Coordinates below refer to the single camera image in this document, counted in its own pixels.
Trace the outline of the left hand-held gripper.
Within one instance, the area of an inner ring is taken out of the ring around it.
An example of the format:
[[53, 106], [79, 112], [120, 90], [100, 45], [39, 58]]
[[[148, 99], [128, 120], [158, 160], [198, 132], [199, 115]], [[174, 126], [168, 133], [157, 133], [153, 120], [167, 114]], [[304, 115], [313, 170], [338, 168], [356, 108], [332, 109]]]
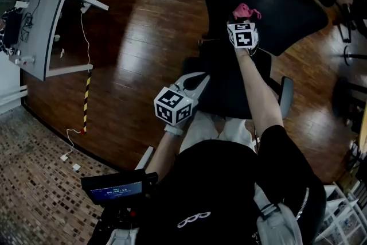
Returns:
[[[209, 80], [205, 72], [193, 72], [182, 75], [173, 84], [173, 90], [163, 87], [154, 99], [155, 116], [171, 126], [187, 120]], [[187, 90], [186, 95], [178, 92], [183, 90]]]

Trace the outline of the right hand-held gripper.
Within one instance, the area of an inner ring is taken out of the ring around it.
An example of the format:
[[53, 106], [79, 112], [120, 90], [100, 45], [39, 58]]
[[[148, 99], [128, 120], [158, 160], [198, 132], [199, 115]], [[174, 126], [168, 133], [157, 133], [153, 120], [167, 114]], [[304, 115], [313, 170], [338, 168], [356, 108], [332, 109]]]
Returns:
[[227, 24], [227, 31], [235, 49], [253, 49], [258, 44], [258, 33], [253, 22]]

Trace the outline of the pink cloth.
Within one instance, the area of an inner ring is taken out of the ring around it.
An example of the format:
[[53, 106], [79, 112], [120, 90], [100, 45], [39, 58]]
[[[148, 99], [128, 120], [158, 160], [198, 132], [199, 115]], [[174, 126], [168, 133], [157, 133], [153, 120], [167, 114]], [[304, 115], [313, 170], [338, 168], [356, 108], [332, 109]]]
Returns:
[[238, 20], [240, 18], [250, 19], [252, 17], [256, 17], [258, 20], [261, 19], [261, 13], [259, 11], [257, 11], [256, 9], [250, 9], [244, 3], [239, 4], [232, 14], [235, 20]]

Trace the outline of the person's right forearm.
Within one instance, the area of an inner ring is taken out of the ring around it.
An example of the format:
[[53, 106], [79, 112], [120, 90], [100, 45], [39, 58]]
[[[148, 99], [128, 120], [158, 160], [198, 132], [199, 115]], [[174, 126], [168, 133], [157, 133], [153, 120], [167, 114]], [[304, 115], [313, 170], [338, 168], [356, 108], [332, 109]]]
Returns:
[[278, 101], [270, 87], [261, 77], [255, 63], [244, 49], [235, 49], [252, 120], [261, 137], [272, 126], [283, 126]]

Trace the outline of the person's left forearm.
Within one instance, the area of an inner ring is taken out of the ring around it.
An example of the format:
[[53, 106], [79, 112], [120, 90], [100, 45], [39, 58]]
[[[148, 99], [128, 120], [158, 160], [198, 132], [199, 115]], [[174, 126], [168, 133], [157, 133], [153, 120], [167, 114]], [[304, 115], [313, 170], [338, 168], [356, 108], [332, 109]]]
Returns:
[[156, 148], [146, 168], [146, 173], [156, 173], [158, 182], [162, 181], [172, 168], [178, 149], [177, 144], [178, 138], [170, 132], [165, 132]]

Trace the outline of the grey shoulder bag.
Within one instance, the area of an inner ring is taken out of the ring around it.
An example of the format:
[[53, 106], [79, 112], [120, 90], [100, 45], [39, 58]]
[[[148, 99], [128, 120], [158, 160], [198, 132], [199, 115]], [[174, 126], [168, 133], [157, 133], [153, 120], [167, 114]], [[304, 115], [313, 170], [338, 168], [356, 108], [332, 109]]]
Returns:
[[259, 209], [256, 226], [261, 245], [303, 245], [298, 222], [289, 207], [271, 203], [258, 184], [253, 199]]

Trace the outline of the black chair seat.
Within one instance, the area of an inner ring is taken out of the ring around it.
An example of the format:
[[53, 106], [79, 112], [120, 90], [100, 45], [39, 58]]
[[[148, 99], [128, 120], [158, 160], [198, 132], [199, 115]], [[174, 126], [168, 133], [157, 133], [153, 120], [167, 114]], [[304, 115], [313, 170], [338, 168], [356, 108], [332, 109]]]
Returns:
[[229, 41], [204, 41], [199, 56], [184, 60], [182, 74], [203, 72], [184, 83], [196, 88], [209, 75], [210, 80], [198, 99], [197, 109], [222, 117], [251, 119], [243, 78], [233, 45]]

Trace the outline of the person's light trousers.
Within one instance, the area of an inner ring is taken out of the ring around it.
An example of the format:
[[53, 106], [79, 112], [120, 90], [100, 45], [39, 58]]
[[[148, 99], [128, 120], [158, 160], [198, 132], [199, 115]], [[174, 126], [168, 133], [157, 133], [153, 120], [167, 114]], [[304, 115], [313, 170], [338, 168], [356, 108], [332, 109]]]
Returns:
[[211, 139], [235, 142], [254, 149], [252, 135], [246, 129], [245, 122], [245, 119], [225, 118], [224, 128], [221, 133], [218, 133], [212, 116], [197, 111], [182, 141], [179, 152], [181, 153], [197, 143]]

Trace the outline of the white wristband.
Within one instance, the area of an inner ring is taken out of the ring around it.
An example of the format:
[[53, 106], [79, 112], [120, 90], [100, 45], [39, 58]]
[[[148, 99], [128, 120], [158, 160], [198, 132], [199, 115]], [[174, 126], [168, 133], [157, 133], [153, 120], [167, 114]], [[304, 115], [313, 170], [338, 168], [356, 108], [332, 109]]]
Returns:
[[167, 124], [164, 128], [166, 132], [172, 133], [174, 136], [181, 136], [183, 134], [183, 130], [180, 128], [177, 128], [175, 126], [172, 126], [170, 124]]

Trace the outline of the person's black t-shirt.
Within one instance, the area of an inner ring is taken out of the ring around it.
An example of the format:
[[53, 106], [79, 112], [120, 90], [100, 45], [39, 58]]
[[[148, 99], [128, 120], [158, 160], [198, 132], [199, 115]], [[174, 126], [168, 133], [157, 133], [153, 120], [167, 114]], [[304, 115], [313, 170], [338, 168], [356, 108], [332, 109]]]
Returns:
[[144, 210], [136, 245], [257, 245], [257, 186], [292, 210], [311, 244], [325, 215], [325, 190], [285, 129], [272, 126], [258, 153], [215, 139], [181, 152]]

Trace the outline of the black coat stand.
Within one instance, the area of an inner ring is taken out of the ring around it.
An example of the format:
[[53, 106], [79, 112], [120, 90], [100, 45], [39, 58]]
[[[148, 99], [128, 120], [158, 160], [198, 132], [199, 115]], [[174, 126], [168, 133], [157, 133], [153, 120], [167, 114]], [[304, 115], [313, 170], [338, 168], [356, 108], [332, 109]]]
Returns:
[[349, 66], [349, 60], [352, 59], [359, 59], [359, 60], [367, 60], [367, 55], [360, 55], [360, 54], [354, 54], [350, 53], [348, 51], [348, 46], [346, 45], [343, 49], [343, 59], [347, 66]]

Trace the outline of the black office chair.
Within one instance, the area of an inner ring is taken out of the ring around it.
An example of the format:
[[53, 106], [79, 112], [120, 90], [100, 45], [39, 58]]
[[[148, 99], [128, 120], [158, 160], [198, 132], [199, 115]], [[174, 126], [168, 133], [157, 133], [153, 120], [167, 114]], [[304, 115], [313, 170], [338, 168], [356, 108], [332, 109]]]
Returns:
[[339, 17], [333, 21], [333, 25], [339, 30], [344, 43], [352, 42], [352, 30], [367, 38], [367, 0], [353, 0], [351, 4], [335, 3], [339, 9]]

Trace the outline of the black chest-mounted monitor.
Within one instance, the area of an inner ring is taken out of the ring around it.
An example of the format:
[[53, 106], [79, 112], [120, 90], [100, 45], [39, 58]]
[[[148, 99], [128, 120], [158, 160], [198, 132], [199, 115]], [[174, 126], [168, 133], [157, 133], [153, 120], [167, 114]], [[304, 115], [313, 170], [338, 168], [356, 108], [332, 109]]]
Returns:
[[101, 206], [138, 201], [152, 193], [157, 182], [158, 174], [146, 173], [144, 169], [81, 178], [83, 191]]

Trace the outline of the white shelf rack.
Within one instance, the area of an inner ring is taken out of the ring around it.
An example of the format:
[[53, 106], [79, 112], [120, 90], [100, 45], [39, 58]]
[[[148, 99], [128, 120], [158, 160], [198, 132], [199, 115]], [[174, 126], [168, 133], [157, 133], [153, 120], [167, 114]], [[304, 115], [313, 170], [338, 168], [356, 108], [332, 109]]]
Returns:
[[315, 245], [367, 245], [367, 218], [351, 192], [336, 185], [324, 186], [327, 202]]

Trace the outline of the white power strip red switch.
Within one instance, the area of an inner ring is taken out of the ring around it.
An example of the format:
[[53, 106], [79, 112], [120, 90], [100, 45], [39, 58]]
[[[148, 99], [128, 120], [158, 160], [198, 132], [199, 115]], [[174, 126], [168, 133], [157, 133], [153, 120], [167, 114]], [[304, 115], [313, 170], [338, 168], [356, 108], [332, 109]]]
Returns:
[[14, 63], [17, 65], [26, 65], [26, 64], [33, 64], [35, 61], [34, 56], [25, 56], [19, 57], [14, 60]]

